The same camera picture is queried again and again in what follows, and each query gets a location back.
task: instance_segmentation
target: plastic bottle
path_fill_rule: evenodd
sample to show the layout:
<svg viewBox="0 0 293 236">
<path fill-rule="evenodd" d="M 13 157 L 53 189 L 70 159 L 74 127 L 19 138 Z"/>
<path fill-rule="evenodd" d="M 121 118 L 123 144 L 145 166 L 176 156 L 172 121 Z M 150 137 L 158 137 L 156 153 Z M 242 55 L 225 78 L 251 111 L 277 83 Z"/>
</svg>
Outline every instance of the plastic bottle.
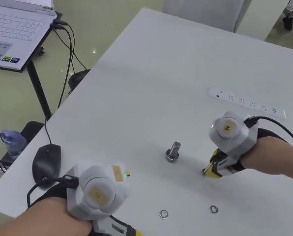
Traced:
<svg viewBox="0 0 293 236">
<path fill-rule="evenodd" d="M 0 134 L 11 158 L 17 159 L 27 145 L 26 139 L 18 131 L 14 130 L 3 130 Z"/>
</svg>

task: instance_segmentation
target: shiny floor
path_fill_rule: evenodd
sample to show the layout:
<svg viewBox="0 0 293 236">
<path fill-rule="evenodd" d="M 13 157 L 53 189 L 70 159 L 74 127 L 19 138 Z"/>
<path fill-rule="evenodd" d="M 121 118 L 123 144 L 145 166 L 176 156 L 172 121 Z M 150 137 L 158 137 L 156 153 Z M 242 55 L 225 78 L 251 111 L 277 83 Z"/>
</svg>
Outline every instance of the shiny floor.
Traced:
<svg viewBox="0 0 293 236">
<path fill-rule="evenodd" d="M 142 7 L 161 10 L 160 0 L 54 0 L 56 11 L 63 13 L 76 34 L 76 54 L 87 68 L 104 54 Z M 64 32 L 60 35 L 65 42 Z M 293 31 L 283 29 L 281 19 L 267 39 L 270 43 L 293 48 Z M 34 63 L 51 111 L 54 113 L 63 86 L 69 51 L 52 33 L 45 41 L 45 55 Z M 76 71 L 83 68 L 75 61 Z M 29 121 L 43 122 L 44 117 L 27 72 L 0 70 L 0 129 L 22 130 Z M 5 147 L 0 141 L 0 156 Z M 8 218 L 0 215 L 0 224 Z"/>
</svg>

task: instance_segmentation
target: power strip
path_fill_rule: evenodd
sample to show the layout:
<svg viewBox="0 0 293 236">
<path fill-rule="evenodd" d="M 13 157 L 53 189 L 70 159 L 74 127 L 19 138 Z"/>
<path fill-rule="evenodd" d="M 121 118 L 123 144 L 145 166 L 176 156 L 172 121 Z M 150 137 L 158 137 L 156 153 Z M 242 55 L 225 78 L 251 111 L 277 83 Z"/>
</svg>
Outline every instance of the power strip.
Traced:
<svg viewBox="0 0 293 236">
<path fill-rule="evenodd" d="M 247 99 L 245 97 L 239 97 L 239 96 L 234 95 L 231 92 L 224 91 L 219 88 L 209 88 L 207 93 L 210 97 L 216 98 L 221 101 L 237 104 L 241 107 L 245 107 L 245 108 L 248 108 L 251 110 L 263 112 L 263 113 L 270 115 L 270 116 L 273 116 L 273 117 L 286 119 L 285 110 L 278 108 L 278 107 L 275 107 L 275 106 L 268 106 L 263 103 L 258 103 L 252 99 Z"/>
</svg>

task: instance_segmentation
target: person's foot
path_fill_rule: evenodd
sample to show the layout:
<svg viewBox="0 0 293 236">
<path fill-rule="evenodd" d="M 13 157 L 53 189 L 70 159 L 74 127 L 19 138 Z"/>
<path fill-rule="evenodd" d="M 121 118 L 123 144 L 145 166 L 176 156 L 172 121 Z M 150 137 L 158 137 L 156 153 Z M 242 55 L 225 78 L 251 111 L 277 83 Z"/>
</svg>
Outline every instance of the person's foot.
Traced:
<svg viewBox="0 0 293 236">
<path fill-rule="evenodd" d="M 291 31 L 293 29 L 293 17 L 289 17 L 289 15 L 287 15 L 282 21 L 286 30 Z"/>
</svg>

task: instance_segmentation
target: laptop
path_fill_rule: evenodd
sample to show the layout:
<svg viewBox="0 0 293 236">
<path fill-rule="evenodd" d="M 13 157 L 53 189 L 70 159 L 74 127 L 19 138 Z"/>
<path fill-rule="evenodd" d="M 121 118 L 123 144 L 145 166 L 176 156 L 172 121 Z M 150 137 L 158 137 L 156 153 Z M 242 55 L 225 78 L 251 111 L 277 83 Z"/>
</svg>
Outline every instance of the laptop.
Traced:
<svg viewBox="0 0 293 236">
<path fill-rule="evenodd" d="M 0 0 L 0 68 L 21 70 L 56 17 L 53 0 Z"/>
</svg>

